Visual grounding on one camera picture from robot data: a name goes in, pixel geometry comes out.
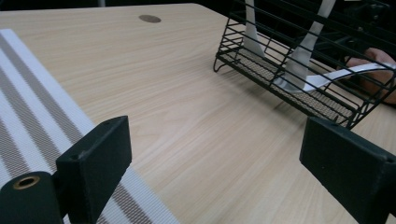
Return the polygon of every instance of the wire rack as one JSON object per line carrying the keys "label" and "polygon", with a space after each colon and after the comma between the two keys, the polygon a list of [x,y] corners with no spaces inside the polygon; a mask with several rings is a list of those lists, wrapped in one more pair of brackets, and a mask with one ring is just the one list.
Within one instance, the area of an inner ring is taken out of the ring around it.
{"label": "wire rack", "polygon": [[[253,6],[234,0],[214,70],[218,72],[223,65],[229,65],[308,116],[328,119],[352,129],[396,89],[395,66],[364,54],[366,49],[375,48],[391,56],[396,55],[396,35],[389,28],[381,27],[381,19],[388,16],[389,6],[378,1],[362,1],[356,10],[353,8],[345,14],[335,7],[330,16],[324,18],[317,15],[319,4],[316,2],[261,0]],[[254,10],[254,22],[247,20],[249,9]],[[371,20],[357,13],[374,9],[370,14],[373,16]],[[310,31],[313,22],[323,24],[319,34]],[[248,24],[257,29],[257,39],[248,34]],[[317,39],[312,49],[301,44],[307,34]],[[254,41],[262,54],[248,48],[244,44],[247,40]],[[297,48],[311,55],[309,63],[292,58]],[[381,67],[389,78],[378,80],[368,71],[349,69],[346,64],[352,57]],[[327,83],[318,86],[311,79],[289,70],[287,64],[290,61],[304,68],[307,77],[316,75]],[[340,69],[346,69],[350,76],[333,79],[327,75]]]}

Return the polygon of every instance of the finger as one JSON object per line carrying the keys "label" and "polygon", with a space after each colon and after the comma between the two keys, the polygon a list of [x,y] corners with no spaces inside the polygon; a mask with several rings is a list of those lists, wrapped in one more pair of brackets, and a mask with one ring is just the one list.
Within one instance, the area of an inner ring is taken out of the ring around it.
{"label": "finger", "polygon": [[395,63],[394,60],[383,50],[369,48],[364,51],[364,55],[381,63]]}
{"label": "finger", "polygon": [[362,64],[367,64],[369,61],[364,60],[364,59],[358,59],[358,58],[351,58],[349,61],[346,62],[346,66],[348,67],[353,67],[353,66],[358,66]]}

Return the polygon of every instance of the table surface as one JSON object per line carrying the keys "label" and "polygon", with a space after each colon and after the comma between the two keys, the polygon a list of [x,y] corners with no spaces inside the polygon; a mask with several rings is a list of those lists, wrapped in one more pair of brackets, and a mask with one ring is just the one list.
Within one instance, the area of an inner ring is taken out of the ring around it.
{"label": "table surface", "polygon": [[[181,223],[356,223],[299,162],[306,115],[213,72],[226,20],[195,4],[0,12],[93,122],[129,116],[132,166]],[[395,114],[353,132],[396,153]]]}

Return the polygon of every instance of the black wire basket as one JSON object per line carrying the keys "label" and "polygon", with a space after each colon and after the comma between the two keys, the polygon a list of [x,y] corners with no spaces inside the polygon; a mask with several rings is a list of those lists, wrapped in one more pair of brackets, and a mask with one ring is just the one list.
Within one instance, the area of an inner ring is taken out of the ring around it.
{"label": "black wire basket", "polygon": [[[326,17],[318,15],[318,1],[234,0],[214,70],[229,65],[308,116],[352,129],[396,89],[396,65],[365,53],[381,49],[394,57],[396,22],[393,7],[383,2],[337,4]],[[314,24],[322,25],[319,32]],[[305,62],[293,57],[297,51]],[[367,64],[349,68],[356,58]],[[382,77],[373,70],[382,70]]]}

